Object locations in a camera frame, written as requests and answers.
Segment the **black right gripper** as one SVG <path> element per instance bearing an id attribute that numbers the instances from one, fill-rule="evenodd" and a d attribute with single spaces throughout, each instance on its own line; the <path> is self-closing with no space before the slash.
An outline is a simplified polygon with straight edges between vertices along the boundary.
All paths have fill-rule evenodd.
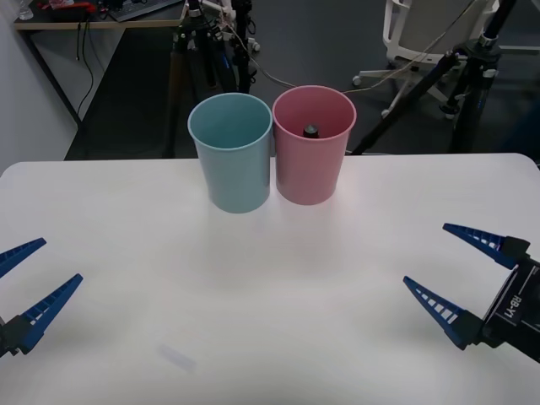
<path id="1" fill-rule="evenodd" d="M 409 291 L 460 350 L 471 344 L 478 345 L 483 338 L 492 348 L 507 343 L 530 359 L 539 361 L 539 262 L 527 254 L 530 243 L 457 224 L 445 223 L 443 230 L 499 265 L 516 268 L 490 306 L 484 323 L 468 310 L 405 276 L 403 282 Z"/>

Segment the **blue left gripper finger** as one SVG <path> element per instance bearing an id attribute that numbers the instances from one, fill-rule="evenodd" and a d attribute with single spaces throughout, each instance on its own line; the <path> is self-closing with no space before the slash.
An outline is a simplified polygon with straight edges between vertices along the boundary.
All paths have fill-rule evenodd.
<path id="1" fill-rule="evenodd" d="M 81 274 L 75 274 L 43 300 L 1 325 L 1 356 L 28 354 L 83 280 Z"/>
<path id="2" fill-rule="evenodd" d="M 32 240 L 0 254 L 0 278 L 17 267 L 31 254 L 46 244 L 43 238 Z"/>

